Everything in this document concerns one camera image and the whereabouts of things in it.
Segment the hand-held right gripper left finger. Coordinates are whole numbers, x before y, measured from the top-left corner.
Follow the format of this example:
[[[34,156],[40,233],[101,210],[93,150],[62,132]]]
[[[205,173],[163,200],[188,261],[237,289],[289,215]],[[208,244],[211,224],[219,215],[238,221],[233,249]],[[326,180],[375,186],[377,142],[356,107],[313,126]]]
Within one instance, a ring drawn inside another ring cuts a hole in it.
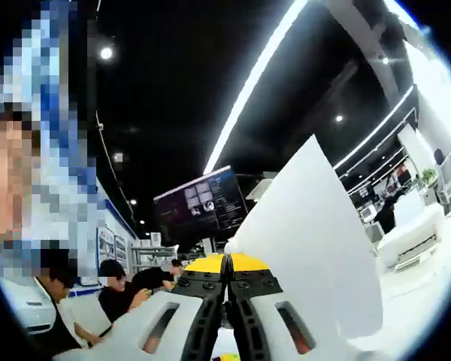
[[[212,360],[222,320],[224,256],[189,264],[171,291],[121,316],[103,341],[55,360]]]

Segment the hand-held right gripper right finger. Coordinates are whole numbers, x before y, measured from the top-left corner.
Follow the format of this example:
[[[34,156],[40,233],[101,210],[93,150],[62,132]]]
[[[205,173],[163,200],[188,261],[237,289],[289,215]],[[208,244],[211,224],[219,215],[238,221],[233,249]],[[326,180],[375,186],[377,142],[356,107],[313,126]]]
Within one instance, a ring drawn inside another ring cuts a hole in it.
[[[357,360],[331,323],[308,323],[268,265],[228,255],[229,319],[242,360]]]

